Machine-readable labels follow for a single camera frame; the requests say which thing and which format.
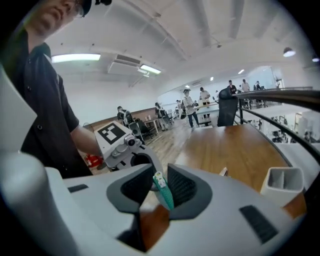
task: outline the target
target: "red object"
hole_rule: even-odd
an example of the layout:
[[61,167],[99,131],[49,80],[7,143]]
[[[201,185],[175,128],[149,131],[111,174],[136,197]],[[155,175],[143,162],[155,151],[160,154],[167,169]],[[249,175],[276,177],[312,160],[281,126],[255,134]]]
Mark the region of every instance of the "red object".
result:
[[96,156],[93,154],[87,154],[84,159],[89,168],[96,167],[102,164],[104,161],[104,159],[101,156]]

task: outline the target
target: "table leg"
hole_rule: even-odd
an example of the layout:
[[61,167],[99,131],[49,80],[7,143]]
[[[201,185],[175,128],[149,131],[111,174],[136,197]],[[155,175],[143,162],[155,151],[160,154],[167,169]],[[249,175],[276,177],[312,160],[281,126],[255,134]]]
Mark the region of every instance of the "table leg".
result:
[[156,120],[153,120],[153,124],[154,124],[154,128],[155,128],[156,133],[159,134],[158,127],[157,127],[157,124],[156,124]]

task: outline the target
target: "white holder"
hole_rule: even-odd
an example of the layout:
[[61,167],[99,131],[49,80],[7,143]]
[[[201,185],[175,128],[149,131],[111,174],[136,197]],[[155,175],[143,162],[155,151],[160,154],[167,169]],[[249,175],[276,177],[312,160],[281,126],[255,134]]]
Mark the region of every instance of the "white holder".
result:
[[263,181],[261,195],[284,207],[304,189],[304,175],[300,168],[272,167]]

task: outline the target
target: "green object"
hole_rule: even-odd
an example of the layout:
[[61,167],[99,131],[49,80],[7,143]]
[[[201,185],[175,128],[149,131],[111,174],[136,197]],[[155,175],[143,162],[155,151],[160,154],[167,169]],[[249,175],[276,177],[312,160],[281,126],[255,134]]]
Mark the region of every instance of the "green object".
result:
[[168,187],[168,183],[166,179],[163,177],[161,172],[156,172],[153,176],[153,182],[158,188],[159,192],[161,193],[162,197],[164,198],[168,208],[172,210],[175,208],[174,205],[174,198],[172,196],[172,193],[170,191],[170,188]]

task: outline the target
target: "camera lens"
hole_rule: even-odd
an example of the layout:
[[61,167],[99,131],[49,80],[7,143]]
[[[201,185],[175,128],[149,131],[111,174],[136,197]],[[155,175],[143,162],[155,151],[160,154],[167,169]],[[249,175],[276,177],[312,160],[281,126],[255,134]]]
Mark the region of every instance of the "camera lens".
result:
[[128,145],[129,145],[130,147],[132,147],[135,143],[136,143],[136,141],[135,141],[134,139],[130,139],[130,140],[128,141]]

